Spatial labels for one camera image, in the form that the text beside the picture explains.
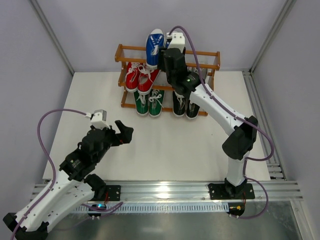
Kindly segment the red sneaker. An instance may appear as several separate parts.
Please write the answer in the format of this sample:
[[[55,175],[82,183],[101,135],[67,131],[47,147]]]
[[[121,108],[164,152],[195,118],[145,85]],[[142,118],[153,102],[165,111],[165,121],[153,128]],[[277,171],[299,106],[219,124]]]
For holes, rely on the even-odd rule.
[[[138,93],[141,95],[147,95],[150,93],[155,80],[157,79],[161,71],[158,68],[150,68],[147,65],[140,65],[138,67],[138,71]]]
[[[129,93],[134,93],[138,90],[138,80],[140,76],[139,66],[137,62],[129,62],[125,74],[125,89]]]

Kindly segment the grey sneaker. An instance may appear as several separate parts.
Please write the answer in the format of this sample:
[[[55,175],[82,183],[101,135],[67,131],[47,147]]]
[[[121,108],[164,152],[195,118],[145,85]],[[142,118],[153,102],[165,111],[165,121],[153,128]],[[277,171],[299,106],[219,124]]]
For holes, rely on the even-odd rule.
[[[198,75],[198,77],[202,77],[203,83],[206,83],[206,78],[208,76],[208,69],[207,68],[200,68],[200,74],[196,67],[191,67],[190,70]]]

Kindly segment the green sneaker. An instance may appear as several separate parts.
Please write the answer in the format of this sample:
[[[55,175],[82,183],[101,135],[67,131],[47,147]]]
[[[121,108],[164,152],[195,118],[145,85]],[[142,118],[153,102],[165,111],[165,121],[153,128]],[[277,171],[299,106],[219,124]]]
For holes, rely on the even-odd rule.
[[[140,94],[138,91],[134,92],[135,109],[139,116],[148,114],[148,95]]]
[[[164,90],[158,90],[158,89],[151,90],[148,98],[148,103],[149,103],[148,113],[151,117],[157,118],[162,113],[164,97],[165,97]]]

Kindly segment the black sneaker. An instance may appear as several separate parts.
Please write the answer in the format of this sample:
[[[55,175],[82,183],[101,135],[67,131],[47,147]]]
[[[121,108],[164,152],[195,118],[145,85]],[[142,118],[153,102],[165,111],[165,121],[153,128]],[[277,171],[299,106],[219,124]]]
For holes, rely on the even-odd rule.
[[[199,110],[200,107],[189,100],[187,103],[185,115],[189,120],[194,120],[198,117]]]
[[[186,98],[175,91],[172,92],[173,114],[179,118],[186,112]]]

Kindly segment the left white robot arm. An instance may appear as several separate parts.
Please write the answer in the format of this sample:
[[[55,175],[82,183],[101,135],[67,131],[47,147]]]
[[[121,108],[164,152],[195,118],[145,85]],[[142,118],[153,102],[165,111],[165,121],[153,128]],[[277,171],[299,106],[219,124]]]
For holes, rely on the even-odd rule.
[[[13,240],[44,240],[73,209],[105,198],[108,186],[92,172],[111,147],[129,144],[134,132],[120,120],[115,124],[119,132],[104,122],[92,124],[48,185],[25,208],[3,218]]]

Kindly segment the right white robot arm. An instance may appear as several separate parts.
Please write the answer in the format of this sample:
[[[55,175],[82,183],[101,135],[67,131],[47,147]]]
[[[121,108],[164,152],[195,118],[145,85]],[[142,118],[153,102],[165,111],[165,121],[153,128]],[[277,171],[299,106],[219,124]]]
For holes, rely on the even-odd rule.
[[[221,192],[230,199],[241,198],[248,182],[245,160],[256,142],[258,120],[238,114],[223,102],[198,73],[188,70],[180,49],[161,47],[158,68],[166,73],[167,82],[178,96],[205,110],[227,134],[222,150],[228,157],[228,169]]]

